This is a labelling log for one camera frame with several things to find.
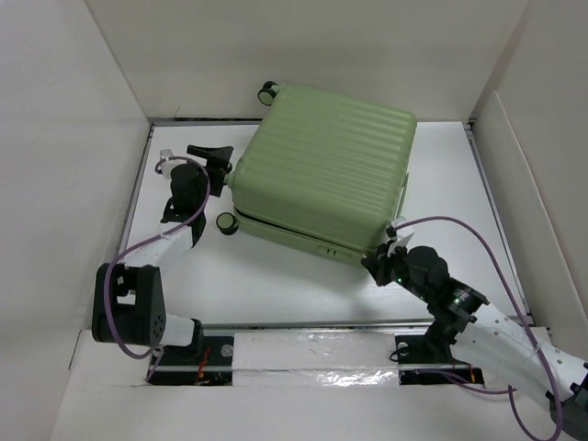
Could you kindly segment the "aluminium table frame rail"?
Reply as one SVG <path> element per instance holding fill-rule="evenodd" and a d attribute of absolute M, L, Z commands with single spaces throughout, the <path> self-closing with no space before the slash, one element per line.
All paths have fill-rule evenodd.
<path fill-rule="evenodd" d="M 209 200 L 201 239 L 163 287 L 169 313 L 201 320 L 207 335 L 234 335 L 240 373 L 388 368 L 392 335 L 431 322 L 420 300 L 376 286 L 361 266 L 223 235 L 215 220 L 231 205 L 229 192 Z M 470 127 L 418 124 L 402 214 L 414 224 L 411 246 L 435 248 L 452 276 L 508 317 L 525 310 Z"/>

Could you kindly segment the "light green hard suitcase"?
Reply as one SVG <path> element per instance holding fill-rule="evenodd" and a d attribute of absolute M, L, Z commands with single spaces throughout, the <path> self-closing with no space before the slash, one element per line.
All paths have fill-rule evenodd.
<path fill-rule="evenodd" d="M 267 81 L 269 111 L 228 177 L 240 231 L 352 266 L 401 214 L 417 117 Z"/>

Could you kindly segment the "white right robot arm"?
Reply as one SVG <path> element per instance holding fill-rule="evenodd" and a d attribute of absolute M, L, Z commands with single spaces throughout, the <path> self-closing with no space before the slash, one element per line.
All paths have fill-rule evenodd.
<path fill-rule="evenodd" d="M 424 339 L 429 357 L 452 356 L 493 374 L 547 410 L 563 433 L 586 439 L 585 360 L 531 338 L 479 291 L 450 276 L 431 247 L 407 249 L 389 241 L 361 264 L 377 285 L 395 282 L 426 304 L 434 318 Z"/>

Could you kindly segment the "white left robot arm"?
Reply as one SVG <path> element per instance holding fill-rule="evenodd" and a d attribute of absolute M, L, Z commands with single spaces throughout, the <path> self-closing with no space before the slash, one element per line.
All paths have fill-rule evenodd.
<path fill-rule="evenodd" d="M 157 232 L 121 252 L 96 272 L 91 332 L 99 343 L 115 344 L 138 359 L 133 346 L 158 356 L 172 349 L 185 364 L 204 356 L 200 321 L 169 314 L 163 278 L 198 243 L 206 227 L 205 208 L 219 197 L 232 170 L 233 148 L 187 147 L 184 156 L 163 151 L 154 167 L 167 179 L 166 200 Z"/>

